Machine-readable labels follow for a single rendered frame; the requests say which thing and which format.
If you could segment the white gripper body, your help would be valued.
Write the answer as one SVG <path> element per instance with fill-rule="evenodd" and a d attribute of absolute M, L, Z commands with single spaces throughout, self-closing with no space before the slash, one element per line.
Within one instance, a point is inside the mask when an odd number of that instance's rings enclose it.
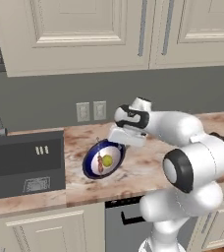
<path fill-rule="evenodd" d="M 112 125 L 109 130 L 108 140 L 125 146 L 143 147 L 146 142 L 146 136 L 133 130 Z"/>

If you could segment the yellow lemon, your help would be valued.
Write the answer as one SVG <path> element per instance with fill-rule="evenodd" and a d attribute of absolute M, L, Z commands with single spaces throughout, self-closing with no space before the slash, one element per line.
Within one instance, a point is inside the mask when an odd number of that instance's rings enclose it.
<path fill-rule="evenodd" d="M 111 156 L 105 155 L 102 158 L 102 163 L 103 163 L 104 166 L 108 167 L 108 166 L 110 166 L 113 163 L 113 159 L 112 159 Z"/>

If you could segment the red kebab skewer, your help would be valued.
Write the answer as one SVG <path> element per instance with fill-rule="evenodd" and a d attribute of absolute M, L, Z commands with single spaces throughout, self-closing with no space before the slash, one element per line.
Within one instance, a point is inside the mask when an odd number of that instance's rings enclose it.
<path fill-rule="evenodd" d="M 102 156 L 100 155 L 100 153 L 98 153 L 97 162 L 98 162 L 98 171 L 99 173 L 102 173 L 104 168 L 103 168 Z"/>

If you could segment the blue and white bowl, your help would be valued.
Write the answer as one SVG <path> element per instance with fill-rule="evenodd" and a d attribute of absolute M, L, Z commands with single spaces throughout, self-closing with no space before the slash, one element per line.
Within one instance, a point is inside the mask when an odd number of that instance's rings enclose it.
<path fill-rule="evenodd" d="M 113 159 L 113 163 L 106 167 L 103 165 L 102 173 L 98 171 L 97 156 L 98 153 L 102 157 L 109 155 Z M 96 140 L 96 144 L 92 146 L 86 153 L 83 160 L 83 172 L 87 178 L 102 179 L 114 173 L 122 164 L 126 154 L 126 147 L 124 145 L 113 143 L 107 139 Z"/>

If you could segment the dark grey sink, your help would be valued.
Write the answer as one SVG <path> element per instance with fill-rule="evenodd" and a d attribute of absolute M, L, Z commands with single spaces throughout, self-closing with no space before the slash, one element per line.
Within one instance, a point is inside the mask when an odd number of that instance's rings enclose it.
<path fill-rule="evenodd" d="M 65 188 L 63 131 L 0 138 L 0 199 Z"/>

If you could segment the grey dishwasher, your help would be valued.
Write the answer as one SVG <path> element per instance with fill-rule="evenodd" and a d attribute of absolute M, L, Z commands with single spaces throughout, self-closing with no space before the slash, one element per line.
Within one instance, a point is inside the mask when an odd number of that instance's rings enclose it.
<path fill-rule="evenodd" d="M 105 252 L 186 252 L 197 217 L 191 194 L 157 190 L 105 203 Z M 123 225 L 125 217 L 144 222 Z"/>

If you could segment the cream base cupboard door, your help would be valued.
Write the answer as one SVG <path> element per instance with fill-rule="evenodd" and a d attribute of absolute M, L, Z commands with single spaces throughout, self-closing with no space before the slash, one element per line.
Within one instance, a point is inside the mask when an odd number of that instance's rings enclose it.
<path fill-rule="evenodd" d="M 221 183 L 221 188 L 224 193 L 224 183 Z M 224 200 L 221 206 L 212 212 L 205 232 L 201 233 L 207 216 L 208 214 L 197 219 L 187 252 L 203 252 L 224 247 Z"/>
<path fill-rule="evenodd" d="M 0 252 L 105 252 L 105 206 L 0 218 Z"/>

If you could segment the white wall socket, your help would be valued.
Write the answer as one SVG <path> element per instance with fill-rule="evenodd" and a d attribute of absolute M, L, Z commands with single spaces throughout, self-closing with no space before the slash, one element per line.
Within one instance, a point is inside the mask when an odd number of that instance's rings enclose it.
<path fill-rule="evenodd" d="M 77 118 L 79 122 L 86 122 L 90 120 L 88 102 L 77 103 Z"/>
<path fill-rule="evenodd" d="M 93 117 L 95 120 L 106 119 L 106 102 L 105 101 L 95 101 L 93 103 Z"/>

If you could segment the cream wall cupboard door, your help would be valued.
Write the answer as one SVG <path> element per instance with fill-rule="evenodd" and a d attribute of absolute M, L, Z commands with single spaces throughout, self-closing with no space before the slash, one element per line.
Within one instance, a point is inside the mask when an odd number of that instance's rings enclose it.
<path fill-rule="evenodd" d="M 174 0 L 167 54 L 162 48 L 169 0 L 156 0 L 151 69 L 224 66 L 224 0 Z"/>
<path fill-rule="evenodd" d="M 0 48 L 10 77 L 146 70 L 155 0 L 0 0 Z"/>

